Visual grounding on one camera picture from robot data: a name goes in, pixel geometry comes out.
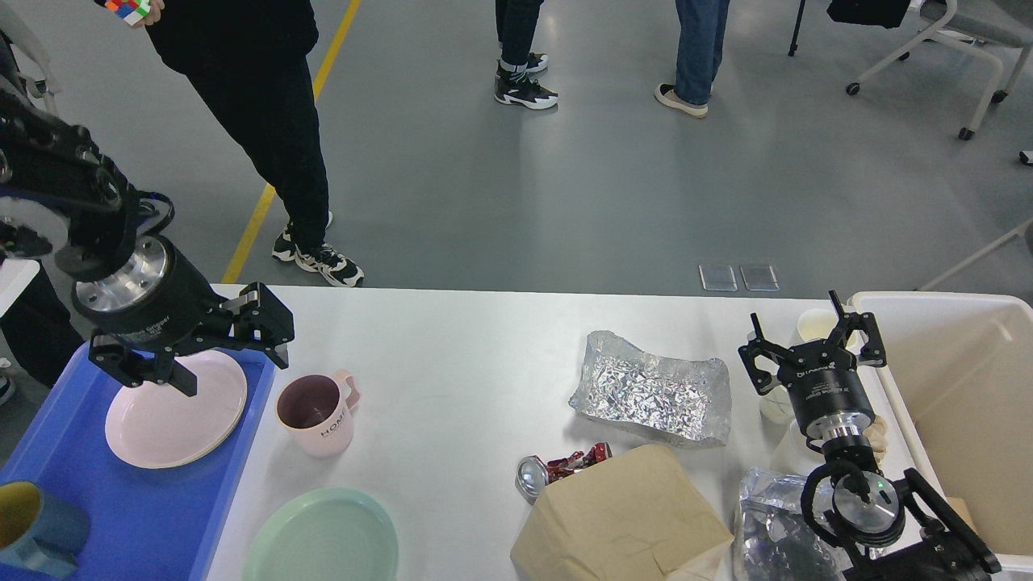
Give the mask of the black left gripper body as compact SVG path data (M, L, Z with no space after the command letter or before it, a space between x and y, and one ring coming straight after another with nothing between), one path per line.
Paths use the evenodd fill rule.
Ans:
M202 323L225 298L165 236L140 236L115 274L75 283L73 307L133 349L160 351Z

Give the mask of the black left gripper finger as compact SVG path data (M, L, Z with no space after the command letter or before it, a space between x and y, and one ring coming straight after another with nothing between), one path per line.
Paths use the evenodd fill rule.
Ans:
M195 397L197 378L176 357L177 345L160 347L147 358L103 331L93 331L89 339L88 359L121 385L170 385L185 396Z
M211 328L217 347L259 351L278 368L289 367L294 312L265 283L250 283L231 298L218 295L211 309Z

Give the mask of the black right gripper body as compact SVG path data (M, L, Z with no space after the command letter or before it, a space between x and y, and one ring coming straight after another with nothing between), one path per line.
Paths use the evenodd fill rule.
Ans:
M801 433L828 441L834 430L862 434L875 420L863 383L857 356L833 347L796 347L779 364L779 380L786 387Z

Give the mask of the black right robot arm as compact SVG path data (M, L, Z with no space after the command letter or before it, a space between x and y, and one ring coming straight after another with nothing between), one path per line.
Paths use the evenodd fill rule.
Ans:
M752 314L738 350L757 394L786 387L800 434L823 456L801 493L805 523L847 552L847 580L989 580L999 559L922 475L907 468L893 481L878 466L857 368L885 367L885 346L873 313L845 311L834 290L829 301L837 320L826 337L778 345Z

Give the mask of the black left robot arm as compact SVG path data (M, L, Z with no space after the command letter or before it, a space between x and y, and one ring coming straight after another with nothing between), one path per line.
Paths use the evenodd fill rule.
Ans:
M232 299L216 293L166 236L140 231L139 191L87 128L34 108L15 88L2 90L2 196L28 203L5 210L15 227L43 237L66 230L54 261L75 282L74 308L94 324L90 360L111 378L192 397L197 378L182 360L217 347L288 367L295 324L287 305L259 281Z

